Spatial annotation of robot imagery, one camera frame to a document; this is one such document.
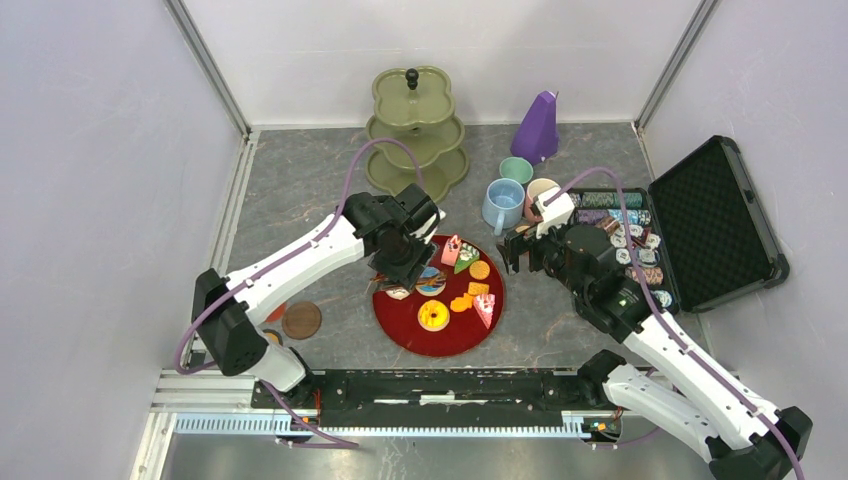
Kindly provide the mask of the round orange cookie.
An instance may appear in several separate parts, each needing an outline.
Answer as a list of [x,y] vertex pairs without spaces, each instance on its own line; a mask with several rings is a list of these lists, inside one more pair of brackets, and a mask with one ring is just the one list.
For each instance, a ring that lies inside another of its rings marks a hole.
[[475,280],[485,280],[491,274],[490,265],[483,260],[477,260],[468,267],[469,275]]

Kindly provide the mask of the green cake slice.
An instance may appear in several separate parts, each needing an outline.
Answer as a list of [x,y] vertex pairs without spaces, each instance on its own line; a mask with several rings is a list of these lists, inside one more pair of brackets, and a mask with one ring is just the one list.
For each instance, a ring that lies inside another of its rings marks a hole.
[[454,273],[459,274],[460,272],[468,269],[473,263],[478,261],[479,258],[479,249],[467,242],[463,242],[459,248],[458,256],[454,264]]

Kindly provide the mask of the square orange cracker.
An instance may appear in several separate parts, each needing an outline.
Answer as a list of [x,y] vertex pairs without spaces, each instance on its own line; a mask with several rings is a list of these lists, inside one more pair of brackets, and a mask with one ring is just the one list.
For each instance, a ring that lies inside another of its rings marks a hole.
[[490,292],[490,286],[481,282],[469,282],[467,294],[471,296],[486,295]]

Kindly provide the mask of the blue frosted donut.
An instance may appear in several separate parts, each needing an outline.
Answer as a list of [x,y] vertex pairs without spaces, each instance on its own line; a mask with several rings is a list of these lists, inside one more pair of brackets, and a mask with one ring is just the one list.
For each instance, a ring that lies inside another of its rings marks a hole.
[[423,296],[434,297],[445,290],[447,274],[439,268],[427,266],[416,281],[415,290]]

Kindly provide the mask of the chocolate white tart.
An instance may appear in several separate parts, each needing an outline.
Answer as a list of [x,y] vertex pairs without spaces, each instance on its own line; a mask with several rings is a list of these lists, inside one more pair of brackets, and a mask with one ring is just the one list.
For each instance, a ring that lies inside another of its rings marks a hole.
[[393,300],[404,300],[411,295],[411,292],[401,286],[393,286],[386,288],[384,293]]

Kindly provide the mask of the pink strawberry cake slice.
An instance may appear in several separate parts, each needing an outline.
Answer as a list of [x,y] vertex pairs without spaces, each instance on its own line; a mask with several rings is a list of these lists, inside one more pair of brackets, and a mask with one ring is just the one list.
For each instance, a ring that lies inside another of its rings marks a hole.
[[492,326],[496,302],[496,295],[491,293],[476,295],[472,300],[472,306],[486,329]]

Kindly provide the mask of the orange fish-shaped cookie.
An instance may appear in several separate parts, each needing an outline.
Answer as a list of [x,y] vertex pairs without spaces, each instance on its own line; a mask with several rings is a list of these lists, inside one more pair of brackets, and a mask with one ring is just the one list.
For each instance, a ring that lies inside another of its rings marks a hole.
[[454,298],[449,305],[449,309],[454,313],[462,313],[473,307],[474,295],[464,293],[462,296]]

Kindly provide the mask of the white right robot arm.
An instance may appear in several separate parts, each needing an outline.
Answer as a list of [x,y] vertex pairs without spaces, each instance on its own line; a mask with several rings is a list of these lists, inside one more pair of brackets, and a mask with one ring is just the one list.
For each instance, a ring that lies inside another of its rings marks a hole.
[[654,382],[621,356],[603,350],[579,369],[577,392],[591,408],[608,403],[639,414],[697,453],[716,479],[783,479],[804,474],[800,461],[813,422],[799,408],[780,409],[743,385],[696,342],[643,287],[632,254],[601,229],[560,226],[508,233],[498,247],[505,265],[558,280],[575,311],[597,330],[646,360],[670,382]]

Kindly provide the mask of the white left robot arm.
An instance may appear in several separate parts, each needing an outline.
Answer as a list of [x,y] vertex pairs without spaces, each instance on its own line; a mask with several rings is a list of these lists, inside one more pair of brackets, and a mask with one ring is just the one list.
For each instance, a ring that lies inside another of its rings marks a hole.
[[395,196],[357,193],[265,259],[229,274],[213,268],[199,274],[192,325],[212,366],[224,376],[249,374],[270,384],[290,407],[306,405],[314,381],[305,362],[272,343],[260,324],[294,295],[360,260],[389,282],[413,288],[438,250],[432,238],[444,217],[415,184]]

